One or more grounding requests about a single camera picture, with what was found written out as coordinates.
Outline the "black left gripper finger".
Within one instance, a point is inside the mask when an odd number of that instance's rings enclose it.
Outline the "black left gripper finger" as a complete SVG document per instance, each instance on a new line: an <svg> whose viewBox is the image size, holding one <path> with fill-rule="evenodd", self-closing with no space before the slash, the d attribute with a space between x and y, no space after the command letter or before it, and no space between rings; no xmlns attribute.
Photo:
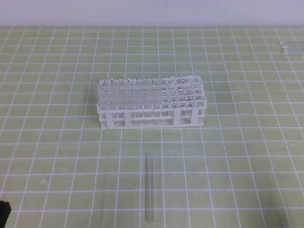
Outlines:
<svg viewBox="0 0 304 228"><path fill-rule="evenodd" d="M10 203L7 201L0 201L0 228L5 228L6 222L11 213Z"/></svg>

